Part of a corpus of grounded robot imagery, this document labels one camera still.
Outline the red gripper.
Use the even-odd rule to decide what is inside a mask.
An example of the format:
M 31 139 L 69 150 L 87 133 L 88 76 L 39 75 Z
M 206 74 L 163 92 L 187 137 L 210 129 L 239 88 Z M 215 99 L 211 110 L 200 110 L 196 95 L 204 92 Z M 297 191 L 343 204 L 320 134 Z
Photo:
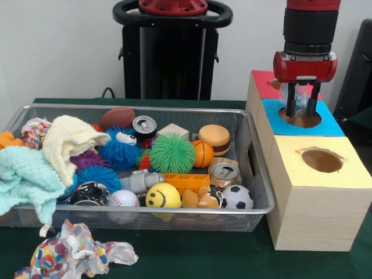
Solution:
M 307 102 L 307 115 L 314 116 L 320 92 L 320 83 L 327 83 L 333 79 L 338 65 L 334 52 L 326 56 L 308 57 L 295 56 L 276 52 L 273 59 L 275 78 L 288 83 L 286 115 L 294 117 L 296 112 L 295 86 L 296 81 L 314 81 L 311 96 Z

